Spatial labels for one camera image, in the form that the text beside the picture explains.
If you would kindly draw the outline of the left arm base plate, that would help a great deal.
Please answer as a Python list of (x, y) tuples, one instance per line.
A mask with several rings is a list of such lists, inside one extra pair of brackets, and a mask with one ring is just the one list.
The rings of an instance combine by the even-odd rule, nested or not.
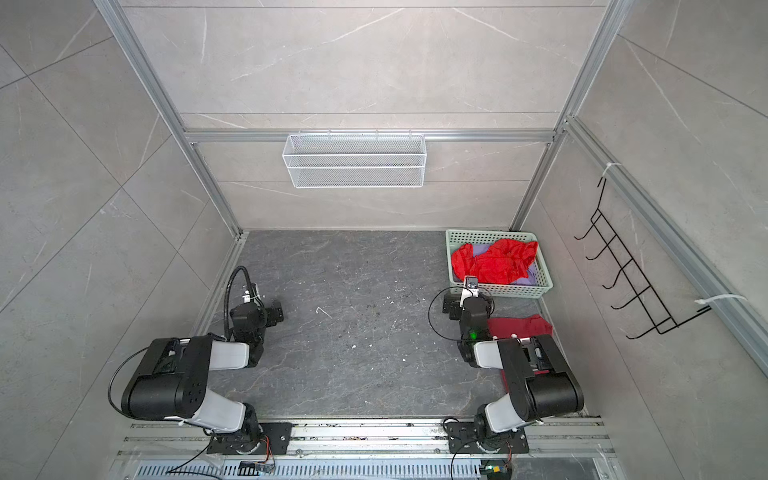
[(206, 453), (221, 455), (274, 455), (287, 453), (293, 424), (290, 422), (260, 423), (251, 431), (247, 426), (238, 432), (215, 433)]

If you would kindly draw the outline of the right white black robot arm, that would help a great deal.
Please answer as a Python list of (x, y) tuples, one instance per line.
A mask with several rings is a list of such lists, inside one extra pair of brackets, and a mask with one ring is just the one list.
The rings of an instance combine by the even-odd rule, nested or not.
[(451, 452), (526, 453), (526, 426), (583, 409), (582, 389), (543, 317), (494, 318), (495, 300), (473, 277), (437, 297), (442, 312), (458, 323), (452, 341), (461, 359), (500, 372), (505, 388), (499, 399), (481, 405), (472, 421), (443, 421)]

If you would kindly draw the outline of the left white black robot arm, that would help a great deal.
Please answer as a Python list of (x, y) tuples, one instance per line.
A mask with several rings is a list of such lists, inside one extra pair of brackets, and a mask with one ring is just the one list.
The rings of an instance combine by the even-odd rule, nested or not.
[(115, 410), (132, 420), (168, 421), (203, 429), (216, 447), (248, 454), (266, 442), (255, 408), (230, 400), (208, 386), (215, 371), (258, 365), (266, 330), (284, 320), (280, 302), (263, 304), (251, 286), (244, 302), (228, 311), (227, 336), (159, 338), (142, 358)]

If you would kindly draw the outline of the bright red t-shirt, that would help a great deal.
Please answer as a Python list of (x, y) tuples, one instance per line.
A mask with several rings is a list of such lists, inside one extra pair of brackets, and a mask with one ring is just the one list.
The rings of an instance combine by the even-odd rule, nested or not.
[(456, 274), (464, 279), (470, 276), (476, 277), (479, 283), (502, 283), (525, 276), (535, 252), (533, 242), (521, 244), (514, 240), (499, 240), (477, 258), (473, 257), (473, 247), (465, 245), (453, 254), (452, 261)]

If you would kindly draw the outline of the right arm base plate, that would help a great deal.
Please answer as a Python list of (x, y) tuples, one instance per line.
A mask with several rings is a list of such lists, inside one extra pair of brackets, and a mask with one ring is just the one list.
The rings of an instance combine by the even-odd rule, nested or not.
[(447, 418), (441, 423), (451, 454), (527, 454), (530, 449), (522, 429), (489, 433), (474, 422)]

